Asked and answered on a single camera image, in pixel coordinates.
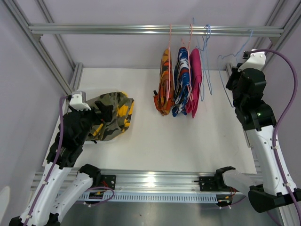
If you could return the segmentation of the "olive yellow camouflage trousers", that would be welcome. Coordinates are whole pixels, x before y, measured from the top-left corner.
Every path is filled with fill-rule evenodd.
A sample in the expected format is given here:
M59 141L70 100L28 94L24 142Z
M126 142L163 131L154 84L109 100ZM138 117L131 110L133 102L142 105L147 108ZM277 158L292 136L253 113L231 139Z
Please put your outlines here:
M87 103L95 108L97 113L101 113L104 107L110 108L105 113L105 116L109 116L109 121L94 125L87 137L88 141L108 142L129 129L135 101L126 93L118 91L102 94L88 100Z

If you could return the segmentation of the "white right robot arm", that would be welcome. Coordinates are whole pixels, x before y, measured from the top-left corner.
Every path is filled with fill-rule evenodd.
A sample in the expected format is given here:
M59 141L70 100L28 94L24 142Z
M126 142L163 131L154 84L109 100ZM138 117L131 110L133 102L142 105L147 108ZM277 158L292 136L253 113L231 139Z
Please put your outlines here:
M240 173L232 166L216 170L214 186L219 190L234 188L248 197L258 213L300 201L301 190L290 176L277 140L276 121L272 108L263 101L266 86L261 70L232 68L226 88L232 92L235 113L247 140L258 157L262 182Z

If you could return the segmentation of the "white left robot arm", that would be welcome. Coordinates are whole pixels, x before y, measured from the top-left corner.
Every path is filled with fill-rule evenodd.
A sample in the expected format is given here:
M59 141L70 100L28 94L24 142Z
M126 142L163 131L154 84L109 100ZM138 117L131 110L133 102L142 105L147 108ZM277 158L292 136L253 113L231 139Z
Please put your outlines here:
M73 183L61 194L58 192L83 151L84 142L94 125L112 120L112 105L96 101L95 107L60 114L59 132L50 147L42 179L24 212L11 219L11 226L59 226L74 203L86 191L114 191L99 168L85 164Z

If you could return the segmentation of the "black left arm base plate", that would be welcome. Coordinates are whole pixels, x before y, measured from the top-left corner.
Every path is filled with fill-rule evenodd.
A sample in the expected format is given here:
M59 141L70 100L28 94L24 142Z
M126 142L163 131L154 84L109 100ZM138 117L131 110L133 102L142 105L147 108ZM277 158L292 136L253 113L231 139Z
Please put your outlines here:
M116 185L116 175L101 175L96 178L96 181L94 182L94 187L96 186L104 186L109 187L111 189L115 189Z

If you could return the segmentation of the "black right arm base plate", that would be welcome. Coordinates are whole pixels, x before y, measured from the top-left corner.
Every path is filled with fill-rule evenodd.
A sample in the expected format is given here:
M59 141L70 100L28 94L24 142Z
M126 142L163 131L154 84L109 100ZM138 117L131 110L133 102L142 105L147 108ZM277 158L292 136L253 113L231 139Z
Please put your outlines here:
M231 192L234 191L225 185L220 176L200 176L198 178L199 188L202 192Z

